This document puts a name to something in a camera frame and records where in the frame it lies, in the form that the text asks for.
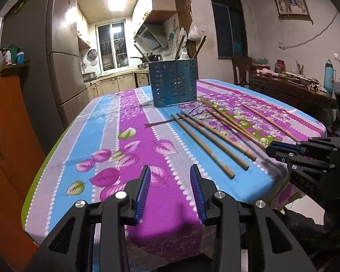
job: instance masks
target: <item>blue stripe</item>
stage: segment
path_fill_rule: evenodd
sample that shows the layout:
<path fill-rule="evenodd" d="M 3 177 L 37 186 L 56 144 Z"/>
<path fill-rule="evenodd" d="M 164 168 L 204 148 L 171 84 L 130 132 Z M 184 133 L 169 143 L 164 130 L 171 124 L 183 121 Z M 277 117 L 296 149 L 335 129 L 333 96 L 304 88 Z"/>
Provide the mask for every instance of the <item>blue stripe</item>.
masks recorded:
<path fill-rule="evenodd" d="M 248 93 L 248 94 L 251 94 L 251 95 L 260 97 L 260 98 L 263 98 L 263 99 L 265 99 L 265 100 L 267 100 L 267 101 L 269 101 L 269 102 L 273 102 L 274 104 L 277 104 L 277 105 L 279 105 L 279 106 L 282 106 L 282 107 L 284 107 L 284 108 L 287 108 L 288 110 L 294 110 L 294 109 L 295 109 L 295 108 L 292 107 L 291 105 L 288 105 L 288 104 L 286 104 L 286 103 L 283 103 L 283 102 L 281 102 L 281 101 L 279 101 L 279 100 L 277 100 L 277 99 L 274 99 L 274 98 L 269 97 L 269 96 L 267 96 L 267 95 L 264 95 L 264 94 L 261 94 L 261 93 L 252 91 L 252 90 L 247 89 L 247 88 L 243 88 L 243 87 L 241 87 L 241 86 L 236 86 L 236 85 L 229 84 L 229 83 L 225 83 L 225 82 L 219 82 L 219 81 L 213 80 L 213 79 L 206 79 L 206 80 L 203 80 L 203 81 L 209 81 L 209 82 L 213 82 L 213 83 L 215 83 L 215 84 L 223 85 L 223 86 L 228 87 L 228 88 L 237 89 L 237 90 L 239 90 L 239 91 L 242 91 L 242 92 L 245 92 L 245 93 Z M 304 118 L 307 119 L 307 120 L 310 120 L 311 122 L 314 122 L 314 123 L 317 122 L 316 119 L 314 119 L 313 117 L 309 116 L 308 114 L 306 114 L 306 113 L 304 113 L 304 112 L 302 112 L 302 111 L 297 110 L 297 111 L 295 111 L 294 113 L 295 113 L 295 114 L 298 114 L 299 116 L 304 117 Z"/>
<path fill-rule="evenodd" d="M 152 99 L 152 93 L 149 87 L 143 87 L 142 90 L 150 99 Z M 165 119 L 168 120 L 171 119 L 171 114 L 176 115 L 176 113 L 180 111 L 180 108 L 178 105 L 174 105 L 159 108 L 159 111 L 163 114 Z M 221 190 L 230 194 L 236 200 L 254 202 L 256 199 L 265 195 L 272 187 L 273 181 L 270 176 L 257 167 L 257 165 L 255 165 L 245 155 L 216 137 L 221 143 L 249 164 L 249 169 L 247 171 L 243 170 L 234 160 L 224 153 L 224 151 L 209 141 L 209 139 L 187 125 L 187 127 L 190 128 L 191 131 L 194 132 L 196 136 L 199 137 L 200 140 L 202 140 L 210 148 L 210 150 L 213 151 L 214 154 L 236 174 L 235 178 L 231 180 L 213 161 L 213 159 L 210 158 L 207 153 L 176 122 L 172 122 L 171 125 L 215 184 L 219 185 Z"/>
<path fill-rule="evenodd" d="M 72 153 L 66 162 L 61 183 L 55 196 L 52 209 L 52 215 L 49 224 L 49 232 L 63 217 L 63 215 L 71 208 L 71 206 L 79 199 L 83 199 L 91 203 L 92 184 L 89 179 L 95 175 L 94 166 L 88 172 L 78 172 L 76 163 L 91 157 L 91 153 L 100 148 L 102 132 L 106 124 L 106 117 L 111 107 L 111 100 L 108 95 L 103 96 L 96 104 L 90 118 L 85 124 Z M 58 171 L 62 170 L 62 165 L 58 166 Z M 66 195 L 68 187 L 75 181 L 83 181 L 85 183 L 84 191 L 79 195 Z"/>

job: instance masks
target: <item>picture frame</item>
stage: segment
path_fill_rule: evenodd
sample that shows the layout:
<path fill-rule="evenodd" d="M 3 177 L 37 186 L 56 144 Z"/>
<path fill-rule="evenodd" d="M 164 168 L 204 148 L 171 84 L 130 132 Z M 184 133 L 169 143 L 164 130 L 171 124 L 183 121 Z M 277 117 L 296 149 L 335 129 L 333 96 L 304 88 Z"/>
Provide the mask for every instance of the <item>picture frame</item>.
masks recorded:
<path fill-rule="evenodd" d="M 311 20 L 305 0 L 274 0 L 280 19 Z"/>

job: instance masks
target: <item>blue utensil holder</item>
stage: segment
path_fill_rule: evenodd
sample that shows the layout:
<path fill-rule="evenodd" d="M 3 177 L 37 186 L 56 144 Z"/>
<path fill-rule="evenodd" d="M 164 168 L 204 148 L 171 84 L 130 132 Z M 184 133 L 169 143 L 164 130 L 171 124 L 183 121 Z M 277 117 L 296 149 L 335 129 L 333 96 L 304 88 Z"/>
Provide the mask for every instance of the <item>blue utensil holder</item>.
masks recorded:
<path fill-rule="evenodd" d="M 197 59 L 149 63 L 151 90 L 156 107 L 197 100 Z"/>

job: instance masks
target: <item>silver bolt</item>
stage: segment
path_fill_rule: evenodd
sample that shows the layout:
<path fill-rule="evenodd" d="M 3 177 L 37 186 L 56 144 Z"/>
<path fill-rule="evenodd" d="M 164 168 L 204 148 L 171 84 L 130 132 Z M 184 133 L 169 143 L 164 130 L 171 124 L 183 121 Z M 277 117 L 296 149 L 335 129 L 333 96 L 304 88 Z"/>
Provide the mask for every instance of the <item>silver bolt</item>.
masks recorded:
<path fill-rule="evenodd" d="M 115 196 L 118 199 L 123 199 L 123 198 L 125 198 L 127 196 L 127 193 L 124 192 L 124 191 L 119 191 L 119 192 L 116 192 Z"/>
<path fill-rule="evenodd" d="M 263 209 L 266 206 L 266 203 L 264 201 L 256 201 L 256 206 Z"/>
<path fill-rule="evenodd" d="M 76 203 L 74 204 L 76 207 L 81 208 L 85 206 L 85 201 L 76 201 Z"/>
<path fill-rule="evenodd" d="M 216 198 L 220 198 L 220 199 L 226 197 L 226 194 L 223 191 L 217 191 L 216 193 L 214 193 L 214 195 Z"/>

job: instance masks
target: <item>tablecloth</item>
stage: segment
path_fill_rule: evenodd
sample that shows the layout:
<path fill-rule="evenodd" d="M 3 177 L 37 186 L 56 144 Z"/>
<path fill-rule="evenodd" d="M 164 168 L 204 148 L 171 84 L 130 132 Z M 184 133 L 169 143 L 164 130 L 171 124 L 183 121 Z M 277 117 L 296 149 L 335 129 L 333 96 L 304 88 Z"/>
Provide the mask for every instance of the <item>tablecloth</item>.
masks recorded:
<path fill-rule="evenodd" d="M 265 145 L 272 140 L 295 142 L 240 103 L 266 115 L 300 140 L 324 136 L 325 127 L 291 106 L 232 84 L 199 80 L 197 93 L 197 102 L 166 108 L 153 106 L 150 86 L 93 99 L 54 146 L 35 178 L 22 212 L 25 231 L 40 244 L 77 200 L 105 200 L 122 190 L 127 181 L 138 178 L 144 165 L 151 168 L 151 186 L 143 219 L 137 227 L 125 229 L 131 271 L 149 271 L 199 253 L 211 256 L 215 230 L 203 227 L 197 216 L 189 181 L 194 163 L 203 177 L 239 201 L 262 198 L 273 207 L 287 203 L 298 190 L 285 183 L 285 164 L 268 158 L 252 142 L 234 134 L 206 108 L 216 105 Z M 230 148 L 249 163 L 245 171 L 197 133 L 236 174 L 229 179 L 172 121 L 170 115 L 180 109 L 251 149 L 257 154 L 256 161 Z M 94 271 L 98 271 L 99 236 L 97 226 Z"/>

